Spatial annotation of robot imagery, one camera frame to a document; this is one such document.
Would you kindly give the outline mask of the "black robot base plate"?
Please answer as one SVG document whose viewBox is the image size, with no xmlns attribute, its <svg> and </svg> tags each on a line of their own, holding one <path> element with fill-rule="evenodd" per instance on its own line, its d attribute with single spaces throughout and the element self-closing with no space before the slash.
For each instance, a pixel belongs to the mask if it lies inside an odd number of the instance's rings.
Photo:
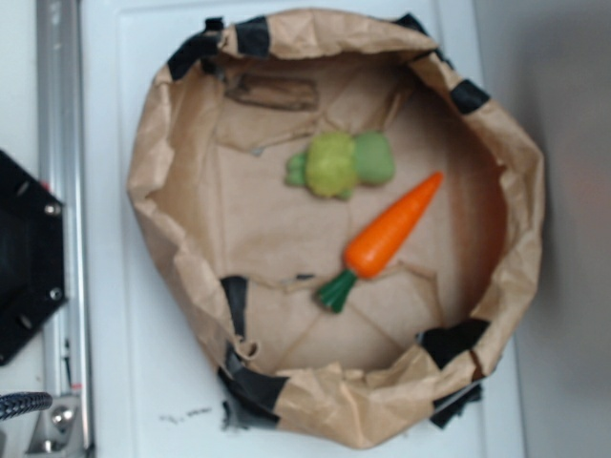
<svg viewBox="0 0 611 458">
<path fill-rule="evenodd" d="M 65 301 L 63 204 L 2 153 L 2 366 Z"/>
</svg>

